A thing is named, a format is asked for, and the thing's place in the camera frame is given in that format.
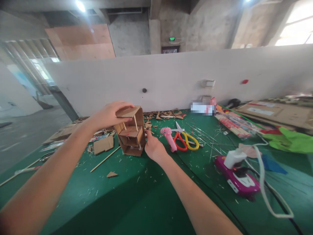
person's left hand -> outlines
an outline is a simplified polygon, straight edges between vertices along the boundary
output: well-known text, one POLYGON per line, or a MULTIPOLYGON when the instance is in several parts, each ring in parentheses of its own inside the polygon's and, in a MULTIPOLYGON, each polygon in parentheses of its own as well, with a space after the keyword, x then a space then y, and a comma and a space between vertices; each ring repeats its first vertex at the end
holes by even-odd
POLYGON ((129 122, 132 120, 131 117, 117 118, 116 112, 125 107, 135 107, 132 103, 125 101, 115 101, 113 103, 107 104, 103 109, 96 112, 90 118, 88 118, 84 123, 94 129, 94 131, 107 128, 120 124, 122 122, 129 122))

green plastic bag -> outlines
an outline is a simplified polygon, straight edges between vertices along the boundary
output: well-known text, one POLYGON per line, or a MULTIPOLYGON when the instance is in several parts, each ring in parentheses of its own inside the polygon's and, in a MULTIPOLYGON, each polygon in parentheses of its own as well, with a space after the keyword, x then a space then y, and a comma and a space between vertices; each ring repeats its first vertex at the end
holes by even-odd
POLYGON ((271 147, 287 152, 313 153, 313 137, 290 131, 284 127, 279 128, 282 135, 265 134, 263 137, 269 139, 271 147))

scissors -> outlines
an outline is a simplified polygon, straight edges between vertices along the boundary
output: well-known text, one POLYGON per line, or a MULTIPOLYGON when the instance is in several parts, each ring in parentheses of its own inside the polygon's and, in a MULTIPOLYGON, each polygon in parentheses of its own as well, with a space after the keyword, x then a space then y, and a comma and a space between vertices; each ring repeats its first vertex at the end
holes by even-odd
MULTIPOLYGON (((177 129, 181 129, 180 125, 179 125, 177 122, 176 122, 176 127, 177 127, 177 129)), ((181 134, 185 137, 186 142, 184 142, 182 136, 180 135, 180 131, 177 131, 177 132, 176 132, 176 135, 175 135, 175 137, 174 137, 174 143, 175 143, 177 149, 179 149, 179 150, 181 150, 181 151, 187 151, 187 149, 190 149, 190 150, 192 150, 192 151, 198 150, 198 148, 199 148, 199 142, 198 142, 194 137, 192 137, 191 135, 189 135, 188 133, 185 133, 185 132, 183 132, 183 131, 181 132, 181 134), (181 140, 181 142, 182 142, 183 145, 185 146, 184 148, 181 148, 181 147, 179 147, 179 146, 177 145, 177 143, 176 143, 177 137, 179 137, 179 139, 181 140), (195 144, 196 144, 196 147, 195 147, 195 148, 190 147, 189 142, 188 142, 188 137, 191 138, 191 139, 195 142, 195 144)))

wall socket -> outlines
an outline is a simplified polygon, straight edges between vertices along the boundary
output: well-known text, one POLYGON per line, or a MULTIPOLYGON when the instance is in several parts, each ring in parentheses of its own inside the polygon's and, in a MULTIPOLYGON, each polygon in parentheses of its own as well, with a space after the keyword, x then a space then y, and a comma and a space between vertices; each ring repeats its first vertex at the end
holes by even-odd
POLYGON ((214 87, 216 80, 203 80, 201 82, 202 87, 214 87))

cardboard house model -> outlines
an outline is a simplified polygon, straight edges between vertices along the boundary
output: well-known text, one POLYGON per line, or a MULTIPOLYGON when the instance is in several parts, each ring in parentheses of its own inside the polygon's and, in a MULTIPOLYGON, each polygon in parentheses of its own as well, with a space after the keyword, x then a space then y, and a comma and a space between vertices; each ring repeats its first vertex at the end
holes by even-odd
POLYGON ((142 108, 135 106, 121 109, 116 112, 116 117, 133 118, 132 121, 118 124, 114 128, 124 154, 140 157, 146 144, 142 108))

